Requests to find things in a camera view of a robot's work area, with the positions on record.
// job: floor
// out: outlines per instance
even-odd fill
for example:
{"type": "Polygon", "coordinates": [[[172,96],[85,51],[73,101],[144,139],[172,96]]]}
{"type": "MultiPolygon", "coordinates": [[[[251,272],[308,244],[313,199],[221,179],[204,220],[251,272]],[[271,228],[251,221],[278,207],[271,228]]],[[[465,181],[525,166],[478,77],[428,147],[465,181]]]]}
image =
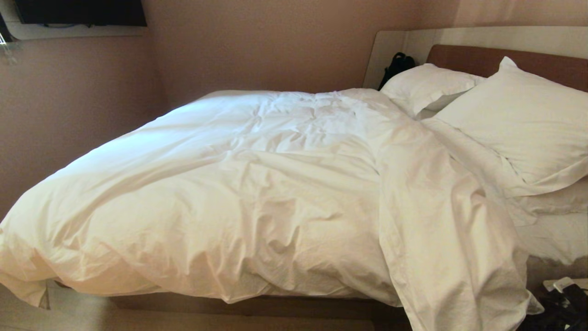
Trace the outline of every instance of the floor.
{"type": "Polygon", "coordinates": [[[0,331],[374,331],[369,320],[246,317],[118,309],[108,299],[49,288],[52,310],[31,307],[0,285],[0,331]]]}

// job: bed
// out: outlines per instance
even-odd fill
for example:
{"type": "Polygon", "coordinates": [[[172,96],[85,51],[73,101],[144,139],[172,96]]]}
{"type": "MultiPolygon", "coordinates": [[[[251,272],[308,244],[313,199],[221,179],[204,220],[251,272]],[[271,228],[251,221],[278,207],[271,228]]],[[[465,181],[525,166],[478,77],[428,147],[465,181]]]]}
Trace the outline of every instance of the bed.
{"type": "MultiPolygon", "coordinates": [[[[488,77],[504,56],[588,91],[585,59],[436,45],[428,62],[488,77]]],[[[391,99],[222,91],[180,107],[24,194],[0,225],[0,283],[35,306],[48,279],[102,296],[370,297],[414,330],[507,330],[541,311],[527,264],[529,289],[586,275],[581,208],[523,215],[546,184],[506,196],[452,139],[465,131],[391,99]]]]}

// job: white headboard frame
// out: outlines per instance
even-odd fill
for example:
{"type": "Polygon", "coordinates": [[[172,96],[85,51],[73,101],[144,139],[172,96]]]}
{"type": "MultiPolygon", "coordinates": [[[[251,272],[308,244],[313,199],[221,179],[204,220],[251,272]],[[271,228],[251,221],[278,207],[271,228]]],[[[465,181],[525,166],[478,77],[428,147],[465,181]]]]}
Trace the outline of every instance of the white headboard frame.
{"type": "Polygon", "coordinates": [[[376,35],[364,88],[378,88],[396,52],[422,64],[434,44],[463,45],[588,58],[588,27],[474,27],[382,30],[376,35]]]}

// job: pink wall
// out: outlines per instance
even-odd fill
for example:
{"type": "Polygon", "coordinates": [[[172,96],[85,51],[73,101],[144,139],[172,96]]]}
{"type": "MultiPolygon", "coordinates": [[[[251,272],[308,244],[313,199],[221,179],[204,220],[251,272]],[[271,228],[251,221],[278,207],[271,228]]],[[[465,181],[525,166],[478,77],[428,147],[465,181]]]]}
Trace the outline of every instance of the pink wall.
{"type": "Polygon", "coordinates": [[[417,0],[412,28],[588,25],[586,0],[417,0]]]}
{"type": "Polygon", "coordinates": [[[168,110],[147,37],[23,42],[0,64],[0,220],[89,150],[168,110]]]}
{"type": "Polygon", "coordinates": [[[145,0],[172,105],[223,89],[360,87],[378,30],[415,19],[407,0],[145,0]]]}

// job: bed frame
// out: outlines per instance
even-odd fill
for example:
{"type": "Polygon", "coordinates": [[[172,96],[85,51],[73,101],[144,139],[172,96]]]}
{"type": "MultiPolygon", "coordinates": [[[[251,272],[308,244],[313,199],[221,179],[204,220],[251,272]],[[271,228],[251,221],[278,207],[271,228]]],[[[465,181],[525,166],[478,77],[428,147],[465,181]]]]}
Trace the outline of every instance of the bed frame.
{"type": "MultiPolygon", "coordinates": [[[[588,59],[495,48],[434,45],[427,62],[441,68],[488,77],[498,70],[504,56],[513,59],[527,72],[588,92],[588,59]]],[[[402,308],[390,307],[367,299],[262,296],[226,304],[218,299],[154,293],[113,297],[111,300],[121,309],[244,316],[370,319],[374,321],[376,330],[410,330],[410,324],[402,308]]]]}

